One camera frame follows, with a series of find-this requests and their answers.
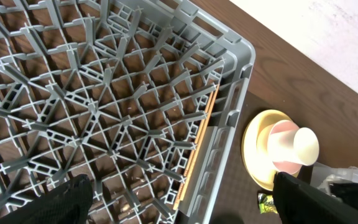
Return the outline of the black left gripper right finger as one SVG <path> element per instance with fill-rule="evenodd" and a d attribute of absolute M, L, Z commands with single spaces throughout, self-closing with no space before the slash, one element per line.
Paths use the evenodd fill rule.
<path fill-rule="evenodd" d="M 274 177 L 273 201 L 282 223 L 358 224 L 358 210 L 285 172 Z"/>

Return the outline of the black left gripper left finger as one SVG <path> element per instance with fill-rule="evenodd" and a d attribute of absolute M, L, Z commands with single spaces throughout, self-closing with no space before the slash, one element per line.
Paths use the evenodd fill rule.
<path fill-rule="evenodd" d="M 1 217 L 0 224 L 84 224 L 92 204 L 91 181 L 80 174 Z"/>

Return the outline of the yellow pandan cake wrapper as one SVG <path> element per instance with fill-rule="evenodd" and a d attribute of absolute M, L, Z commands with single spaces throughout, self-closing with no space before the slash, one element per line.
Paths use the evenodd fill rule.
<path fill-rule="evenodd" d="M 264 193 L 258 193 L 257 196 L 258 199 L 258 207 L 261 214 L 263 213 L 278 213 L 277 208 L 273 201 L 273 196 L 264 194 Z"/>

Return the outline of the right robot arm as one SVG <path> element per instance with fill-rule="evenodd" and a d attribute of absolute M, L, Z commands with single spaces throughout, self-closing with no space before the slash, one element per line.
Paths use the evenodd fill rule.
<path fill-rule="evenodd" d="M 329 189 L 343 203 L 358 210 L 358 183 L 331 183 Z"/>

